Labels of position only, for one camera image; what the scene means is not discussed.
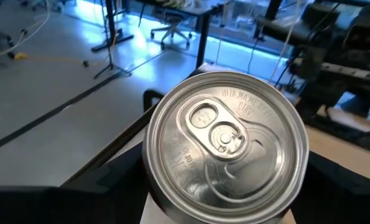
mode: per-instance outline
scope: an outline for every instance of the floor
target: floor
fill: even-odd
[[[143,19],[138,28],[138,17],[120,17],[118,25],[134,38],[116,46],[112,55],[114,63],[132,76],[112,80],[24,134],[3,141],[117,72],[108,71],[93,79],[107,65],[103,61],[106,50],[97,54],[90,51],[104,39],[99,11],[99,6],[78,0],[77,7],[66,7],[65,15],[53,13],[36,35],[15,49],[27,54],[28,59],[0,56],[0,185],[61,185],[142,114],[146,89],[167,92],[195,69],[198,35],[189,49],[185,41],[174,37],[167,39],[169,46],[161,50],[157,40],[162,34],[156,34],[155,40],[149,37],[150,27],[161,24]],[[32,12],[16,1],[4,1],[0,30],[17,40],[21,29],[44,17],[43,8]],[[207,62],[265,79],[272,75],[278,60],[255,50],[248,66],[251,49],[223,41],[216,60],[218,46],[218,39],[208,38]],[[101,63],[84,68],[83,60]],[[284,60],[273,80],[283,65]]]

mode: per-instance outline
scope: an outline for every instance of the can lid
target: can lid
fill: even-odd
[[[190,78],[158,105],[146,136],[156,182],[207,223],[264,222],[295,198],[308,141],[294,107],[249,75]]]

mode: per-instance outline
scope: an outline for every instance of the desk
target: desk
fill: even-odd
[[[136,0],[144,4],[163,7],[163,2],[153,0]],[[205,47],[207,43],[208,30],[210,29],[211,16],[220,12],[219,6],[222,1],[208,0],[201,2],[202,4],[192,4],[191,6],[183,7],[181,9],[165,7],[179,13],[184,13],[189,16],[197,17],[196,31],[200,32],[200,43],[198,46],[196,68],[200,67],[204,62]]]

